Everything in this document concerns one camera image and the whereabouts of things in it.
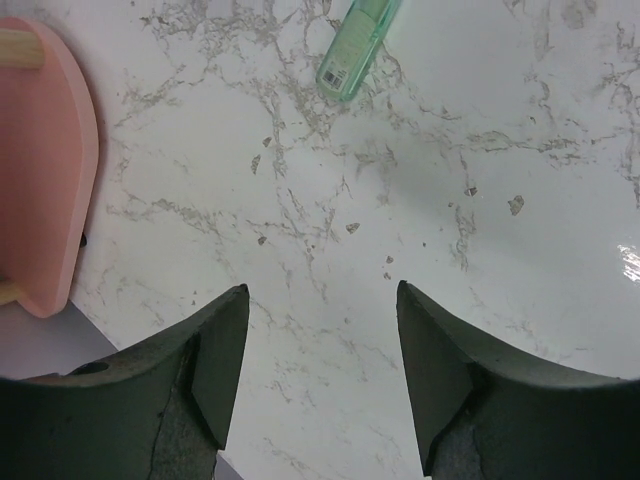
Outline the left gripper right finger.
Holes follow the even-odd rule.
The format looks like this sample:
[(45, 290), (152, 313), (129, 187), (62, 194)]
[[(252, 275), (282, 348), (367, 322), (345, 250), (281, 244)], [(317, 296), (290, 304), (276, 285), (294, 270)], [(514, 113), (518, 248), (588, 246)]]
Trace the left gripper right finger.
[(639, 384), (522, 351), (408, 282), (397, 323), (423, 474), (635, 479)]

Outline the green highlighter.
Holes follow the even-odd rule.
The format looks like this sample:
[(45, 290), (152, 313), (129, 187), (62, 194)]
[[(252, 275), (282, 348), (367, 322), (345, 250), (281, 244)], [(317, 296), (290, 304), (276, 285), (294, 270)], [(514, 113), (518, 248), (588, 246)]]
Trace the green highlighter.
[(330, 100), (351, 101), (359, 90), (402, 2), (351, 3), (317, 73), (316, 84)]

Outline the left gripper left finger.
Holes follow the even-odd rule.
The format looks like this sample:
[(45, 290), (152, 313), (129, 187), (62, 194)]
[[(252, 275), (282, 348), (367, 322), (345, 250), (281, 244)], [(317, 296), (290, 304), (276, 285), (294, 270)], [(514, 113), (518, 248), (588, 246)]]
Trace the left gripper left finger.
[(5, 479), (210, 479), (249, 326), (238, 285), (189, 318), (69, 374), (1, 382)]

